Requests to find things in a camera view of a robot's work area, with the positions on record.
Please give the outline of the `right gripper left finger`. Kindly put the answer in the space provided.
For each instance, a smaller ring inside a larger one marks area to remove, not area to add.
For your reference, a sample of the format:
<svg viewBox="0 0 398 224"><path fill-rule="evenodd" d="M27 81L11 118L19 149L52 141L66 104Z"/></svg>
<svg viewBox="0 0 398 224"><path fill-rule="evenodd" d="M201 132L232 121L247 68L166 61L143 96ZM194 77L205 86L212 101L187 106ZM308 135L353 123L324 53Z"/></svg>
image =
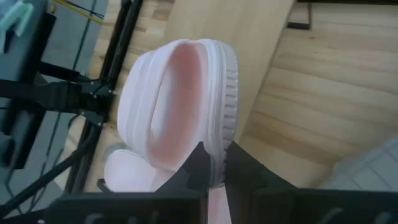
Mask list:
<svg viewBox="0 0 398 224"><path fill-rule="evenodd" d="M155 192L160 194L200 195L207 198L211 175L210 155L199 142L183 165Z"/></svg>

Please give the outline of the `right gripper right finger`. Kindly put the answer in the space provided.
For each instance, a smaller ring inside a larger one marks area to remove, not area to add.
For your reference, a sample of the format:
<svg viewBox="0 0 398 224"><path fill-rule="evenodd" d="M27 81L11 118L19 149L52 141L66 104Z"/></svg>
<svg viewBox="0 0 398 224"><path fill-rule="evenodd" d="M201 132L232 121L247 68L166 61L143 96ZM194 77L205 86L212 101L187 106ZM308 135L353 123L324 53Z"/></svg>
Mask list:
<svg viewBox="0 0 398 224"><path fill-rule="evenodd" d="M235 142L226 159L226 194L233 223L289 223L294 185Z"/></svg>

